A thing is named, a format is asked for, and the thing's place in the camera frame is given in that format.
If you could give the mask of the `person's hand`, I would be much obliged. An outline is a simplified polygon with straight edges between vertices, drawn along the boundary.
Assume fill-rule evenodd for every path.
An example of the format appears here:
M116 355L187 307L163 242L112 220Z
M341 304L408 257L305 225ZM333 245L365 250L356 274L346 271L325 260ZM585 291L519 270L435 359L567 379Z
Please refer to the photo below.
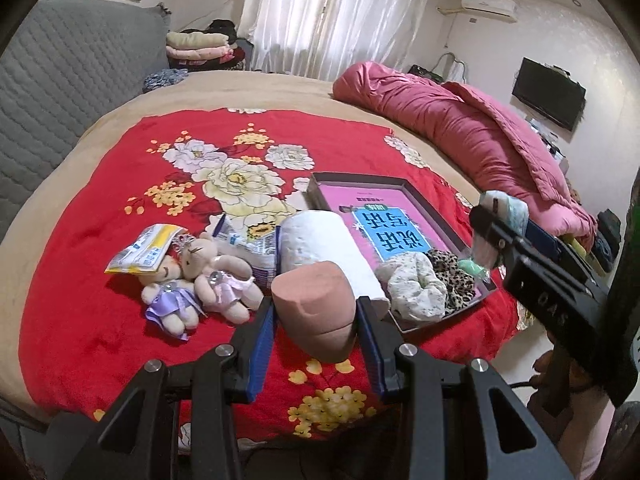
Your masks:
M552 333L546 333L552 343L552 349L544 352L533 365L534 374L529 378L529 385L536 390L551 387L560 382L568 385L571 393L583 393L596 388L594 379L575 360L570 360L561 353L561 348Z

